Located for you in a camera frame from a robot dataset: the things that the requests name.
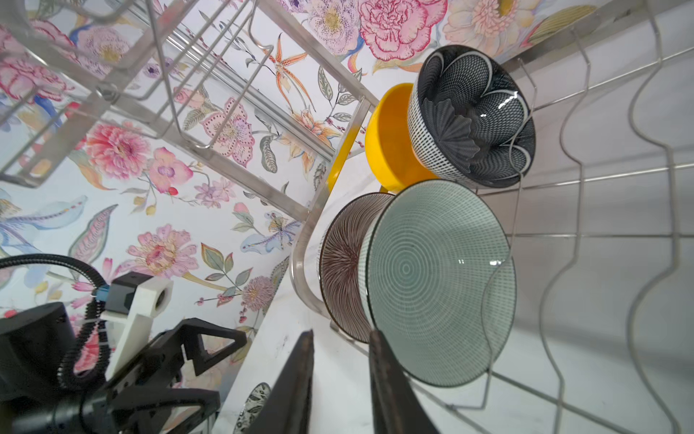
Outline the steel two-tier dish rack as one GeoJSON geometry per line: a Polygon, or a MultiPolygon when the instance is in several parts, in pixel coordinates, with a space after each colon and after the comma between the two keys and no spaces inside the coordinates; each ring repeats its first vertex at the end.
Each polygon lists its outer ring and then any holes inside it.
{"type": "Polygon", "coordinates": [[[1,257],[148,275],[72,368],[199,318],[163,432],[371,433],[368,334],[442,433],[693,430],[690,1],[5,1],[1,257]]]}

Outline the green glass bowl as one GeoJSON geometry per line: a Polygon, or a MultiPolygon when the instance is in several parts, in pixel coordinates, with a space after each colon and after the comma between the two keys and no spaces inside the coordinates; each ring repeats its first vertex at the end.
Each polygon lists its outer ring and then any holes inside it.
{"type": "Polygon", "coordinates": [[[361,304],[410,376],[455,388],[496,361],[517,302],[509,251],[489,206],[450,181],[406,188],[370,224],[359,258],[361,304]]]}

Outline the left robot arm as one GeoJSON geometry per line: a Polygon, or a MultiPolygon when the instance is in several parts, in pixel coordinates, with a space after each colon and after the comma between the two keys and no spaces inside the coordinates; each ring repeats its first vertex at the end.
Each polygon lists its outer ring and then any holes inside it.
{"type": "Polygon", "coordinates": [[[245,333],[199,318],[182,321],[144,346],[111,380],[83,392],[59,387],[57,371],[75,336],[59,303],[1,321],[3,433],[159,433],[172,412],[191,415],[173,433],[189,433],[220,409],[218,392],[176,389],[184,363],[203,374],[247,344],[245,333]]]}

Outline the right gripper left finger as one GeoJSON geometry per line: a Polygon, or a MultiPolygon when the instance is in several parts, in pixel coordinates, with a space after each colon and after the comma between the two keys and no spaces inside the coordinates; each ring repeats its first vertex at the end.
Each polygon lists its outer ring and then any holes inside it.
{"type": "Polygon", "coordinates": [[[314,332],[308,330],[296,341],[269,399],[247,433],[308,433],[313,375],[314,332]]]}

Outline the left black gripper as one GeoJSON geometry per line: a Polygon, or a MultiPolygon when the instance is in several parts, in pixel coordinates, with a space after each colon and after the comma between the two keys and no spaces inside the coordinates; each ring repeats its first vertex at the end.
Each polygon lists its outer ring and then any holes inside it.
{"type": "Polygon", "coordinates": [[[233,356],[248,343],[245,332],[200,318],[181,321],[137,363],[104,386],[58,404],[55,433],[161,433],[177,412],[184,419],[170,433],[189,433],[220,409],[220,394],[177,389],[181,368],[193,364],[196,376],[233,356]]]}

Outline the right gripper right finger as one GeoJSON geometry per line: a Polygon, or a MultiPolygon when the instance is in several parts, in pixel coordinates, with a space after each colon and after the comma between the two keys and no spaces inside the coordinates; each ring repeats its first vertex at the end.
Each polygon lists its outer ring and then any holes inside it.
{"type": "Polygon", "coordinates": [[[370,333],[369,365],[375,433],[438,433],[379,330],[370,333]]]}

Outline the pink glass bowl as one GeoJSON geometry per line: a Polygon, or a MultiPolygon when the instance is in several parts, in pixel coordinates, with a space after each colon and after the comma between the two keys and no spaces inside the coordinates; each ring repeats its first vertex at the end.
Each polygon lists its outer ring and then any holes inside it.
{"type": "Polygon", "coordinates": [[[361,303],[358,267],[366,231],[394,198],[367,193],[350,201],[330,223],[318,257],[320,289],[337,327],[353,340],[366,343],[372,327],[361,303]]]}

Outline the black white speckled bowl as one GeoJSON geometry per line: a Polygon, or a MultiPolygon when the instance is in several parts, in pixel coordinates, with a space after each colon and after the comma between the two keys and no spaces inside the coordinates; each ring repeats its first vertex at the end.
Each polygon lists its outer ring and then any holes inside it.
{"type": "Polygon", "coordinates": [[[257,419],[258,415],[265,406],[267,399],[271,394],[271,387],[267,383],[259,383],[251,391],[244,407],[236,420],[233,433],[246,433],[252,423],[257,419]]]}

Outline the dark blue patterned bowl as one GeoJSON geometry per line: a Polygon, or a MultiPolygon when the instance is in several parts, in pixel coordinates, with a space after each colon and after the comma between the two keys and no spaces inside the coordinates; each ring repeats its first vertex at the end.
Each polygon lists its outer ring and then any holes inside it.
{"type": "Polygon", "coordinates": [[[417,160],[471,189],[504,189],[530,171],[536,153],[531,103],[494,59],[464,45],[424,61],[408,103],[417,160]]]}

